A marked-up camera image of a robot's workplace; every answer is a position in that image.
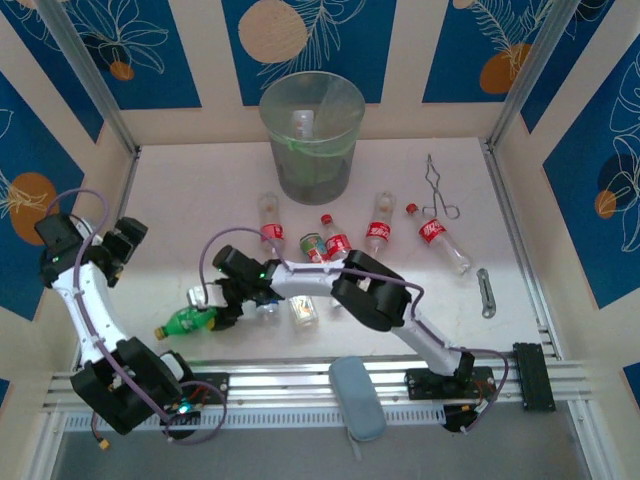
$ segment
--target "gray case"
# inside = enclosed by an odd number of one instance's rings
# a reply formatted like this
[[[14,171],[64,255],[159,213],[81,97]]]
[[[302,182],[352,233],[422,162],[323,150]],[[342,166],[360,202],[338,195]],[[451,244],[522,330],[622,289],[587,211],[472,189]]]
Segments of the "gray case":
[[[384,433],[387,420],[369,373],[359,357],[344,357],[329,367],[329,380],[353,439],[364,442]]]

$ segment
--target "white table surface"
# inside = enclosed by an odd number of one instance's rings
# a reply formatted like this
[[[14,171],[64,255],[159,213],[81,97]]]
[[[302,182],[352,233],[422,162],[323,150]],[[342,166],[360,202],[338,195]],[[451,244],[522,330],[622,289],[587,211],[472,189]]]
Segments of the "white table surface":
[[[404,211],[409,202],[431,200],[424,179],[426,155],[442,175],[440,189],[459,206],[457,220],[442,218],[456,241],[471,255],[474,268],[456,277],[423,243]],[[392,334],[369,330],[329,299],[315,300],[318,328],[300,331],[283,304],[279,324],[255,318],[250,308],[223,332],[196,332],[158,342],[153,330],[186,305],[186,291],[198,283],[198,259],[205,242],[231,226],[258,227],[256,199],[273,190],[287,245],[285,257],[304,261],[299,238],[321,231],[320,216],[331,213],[347,230],[354,248],[364,248],[364,233],[376,192],[398,197],[391,240],[380,260],[426,290],[420,309],[450,338],[467,347],[509,351],[516,341],[538,342],[535,314],[511,246],[478,139],[363,140],[356,147],[351,179],[340,198],[323,206],[304,206],[279,187],[268,143],[144,147],[129,199],[128,216],[149,232],[112,291],[123,328],[157,352],[173,348],[189,360],[257,360],[344,355],[413,353]],[[258,238],[232,233],[212,245],[215,253],[232,244],[259,261],[266,258]],[[475,271],[489,271],[497,313],[482,317]]]

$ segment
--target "green bottle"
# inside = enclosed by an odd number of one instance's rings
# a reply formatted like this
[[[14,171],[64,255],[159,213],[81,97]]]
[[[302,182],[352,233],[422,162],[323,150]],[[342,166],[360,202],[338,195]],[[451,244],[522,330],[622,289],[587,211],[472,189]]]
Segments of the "green bottle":
[[[184,335],[202,327],[213,330],[215,326],[216,309],[198,310],[195,307],[185,307],[171,315],[164,327],[158,327],[154,333],[158,340],[169,335]]]

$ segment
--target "trash bin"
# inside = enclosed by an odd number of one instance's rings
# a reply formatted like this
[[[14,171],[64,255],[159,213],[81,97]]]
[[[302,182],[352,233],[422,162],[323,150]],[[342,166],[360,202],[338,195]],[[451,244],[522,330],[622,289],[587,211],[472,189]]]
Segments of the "trash bin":
[[[353,83],[327,72],[294,73],[264,92],[260,117],[289,198],[322,205],[344,192],[364,106]]]

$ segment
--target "soda can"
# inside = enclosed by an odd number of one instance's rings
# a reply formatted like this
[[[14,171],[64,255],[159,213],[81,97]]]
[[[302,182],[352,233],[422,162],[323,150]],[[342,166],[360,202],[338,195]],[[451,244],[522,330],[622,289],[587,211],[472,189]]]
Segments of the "soda can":
[[[309,257],[311,263],[328,261],[327,247],[319,233],[307,233],[300,239],[300,249]]]

